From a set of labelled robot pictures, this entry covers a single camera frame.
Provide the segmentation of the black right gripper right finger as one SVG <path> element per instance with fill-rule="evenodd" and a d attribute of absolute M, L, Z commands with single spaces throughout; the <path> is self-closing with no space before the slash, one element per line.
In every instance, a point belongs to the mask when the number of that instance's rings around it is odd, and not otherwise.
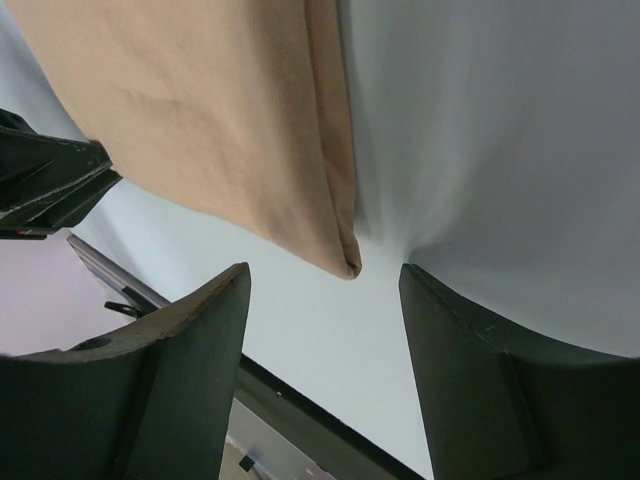
<path fill-rule="evenodd" d="M 635 479 L 639 363 L 525 328 L 402 267 L 401 307 L 438 479 Z"/>

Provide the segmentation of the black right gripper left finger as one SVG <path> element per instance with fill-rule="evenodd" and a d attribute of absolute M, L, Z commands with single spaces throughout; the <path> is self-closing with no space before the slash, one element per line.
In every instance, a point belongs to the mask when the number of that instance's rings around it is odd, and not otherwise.
<path fill-rule="evenodd" d="M 5 479 L 215 479 L 251 294 L 235 264 L 67 350 L 1 360 Z"/>

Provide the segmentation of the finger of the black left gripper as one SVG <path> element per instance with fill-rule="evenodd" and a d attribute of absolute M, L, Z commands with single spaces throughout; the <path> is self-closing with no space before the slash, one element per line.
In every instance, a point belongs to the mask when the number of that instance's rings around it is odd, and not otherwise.
<path fill-rule="evenodd" d="M 78 225 L 121 176 L 97 143 L 1 128 L 1 233 L 51 235 Z"/>

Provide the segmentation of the beige t shirt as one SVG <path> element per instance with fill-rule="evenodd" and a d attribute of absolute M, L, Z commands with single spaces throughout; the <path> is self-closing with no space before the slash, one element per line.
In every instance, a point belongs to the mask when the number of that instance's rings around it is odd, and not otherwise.
<path fill-rule="evenodd" d="M 333 1 L 10 1 L 116 171 L 343 279 L 362 262 Z"/>

